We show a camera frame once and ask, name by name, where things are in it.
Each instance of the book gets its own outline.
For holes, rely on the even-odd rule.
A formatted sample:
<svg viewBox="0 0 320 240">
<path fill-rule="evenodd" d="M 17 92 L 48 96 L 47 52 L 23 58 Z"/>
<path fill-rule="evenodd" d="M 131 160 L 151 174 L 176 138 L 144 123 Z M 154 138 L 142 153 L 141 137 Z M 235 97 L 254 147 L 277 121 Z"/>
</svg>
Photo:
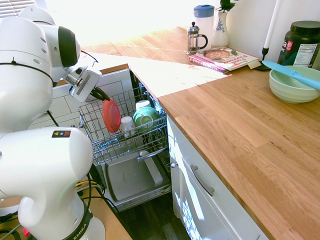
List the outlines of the book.
<svg viewBox="0 0 320 240">
<path fill-rule="evenodd" d="M 259 58 L 228 47 L 214 47 L 210 50 L 198 51 L 188 57 L 189 61 L 204 67 L 226 73 L 248 65 L 251 69 L 261 65 Z"/>
</svg>

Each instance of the ceramic vase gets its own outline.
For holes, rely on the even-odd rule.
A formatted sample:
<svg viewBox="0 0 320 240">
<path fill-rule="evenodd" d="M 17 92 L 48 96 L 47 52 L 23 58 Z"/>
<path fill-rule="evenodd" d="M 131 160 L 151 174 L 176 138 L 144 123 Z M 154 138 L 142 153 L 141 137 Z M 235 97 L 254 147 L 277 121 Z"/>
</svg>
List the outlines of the ceramic vase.
<svg viewBox="0 0 320 240">
<path fill-rule="evenodd" d="M 229 35 L 227 30 L 227 19 L 228 12 L 218 11 L 218 23 L 213 30 L 211 47 L 226 47 L 229 44 Z"/>
</svg>

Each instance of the blue lid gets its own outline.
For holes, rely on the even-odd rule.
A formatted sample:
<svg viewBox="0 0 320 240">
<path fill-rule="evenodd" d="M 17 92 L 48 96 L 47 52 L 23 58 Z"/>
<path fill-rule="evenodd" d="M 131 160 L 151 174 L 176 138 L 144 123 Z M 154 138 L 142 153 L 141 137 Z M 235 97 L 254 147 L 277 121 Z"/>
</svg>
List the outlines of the blue lid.
<svg viewBox="0 0 320 240">
<path fill-rule="evenodd" d="M 214 15 L 215 7 L 211 5 L 198 5 L 193 8 L 193 14 L 196 18 L 209 18 Z"/>
</svg>

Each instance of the light green bowl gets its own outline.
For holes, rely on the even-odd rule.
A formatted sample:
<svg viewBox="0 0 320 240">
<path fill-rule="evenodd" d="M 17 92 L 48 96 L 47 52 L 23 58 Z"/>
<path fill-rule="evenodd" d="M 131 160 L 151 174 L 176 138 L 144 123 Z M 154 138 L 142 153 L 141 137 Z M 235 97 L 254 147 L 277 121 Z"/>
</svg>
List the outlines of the light green bowl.
<svg viewBox="0 0 320 240">
<path fill-rule="evenodd" d="M 320 81 L 320 71 L 304 66 L 286 66 L 296 70 L 303 76 Z M 286 76 L 275 70 L 269 74 L 271 91 L 279 99 L 290 104 L 310 102 L 320 96 L 320 90 L 304 85 L 292 77 Z"/>
<path fill-rule="evenodd" d="M 136 111 L 132 117 L 134 125 L 136 127 L 140 127 L 141 125 L 145 125 L 142 128 L 138 128 L 138 131 L 141 132 L 151 129 L 152 127 L 155 127 L 157 124 L 154 122 L 159 118 L 158 112 L 150 106 L 144 106 L 140 108 L 138 111 Z"/>
</svg>

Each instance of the blue spatula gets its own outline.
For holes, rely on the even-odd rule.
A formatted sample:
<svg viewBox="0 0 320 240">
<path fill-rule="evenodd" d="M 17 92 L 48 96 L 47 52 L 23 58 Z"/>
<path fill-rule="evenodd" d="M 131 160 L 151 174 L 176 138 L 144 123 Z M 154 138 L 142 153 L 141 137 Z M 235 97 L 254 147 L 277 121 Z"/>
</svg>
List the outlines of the blue spatula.
<svg viewBox="0 0 320 240">
<path fill-rule="evenodd" d="M 300 83 L 302 83 L 304 85 L 307 85 L 311 88 L 320 90 L 320 81 L 318 81 L 318 80 L 305 77 L 305 76 L 301 75 L 298 71 L 293 70 L 291 68 L 288 68 L 286 66 L 282 66 L 282 65 L 275 63 L 273 61 L 263 60 L 262 63 L 270 69 L 273 69 L 281 74 L 284 74 L 288 77 L 291 77 L 291 78 L 298 80 Z"/>
</svg>

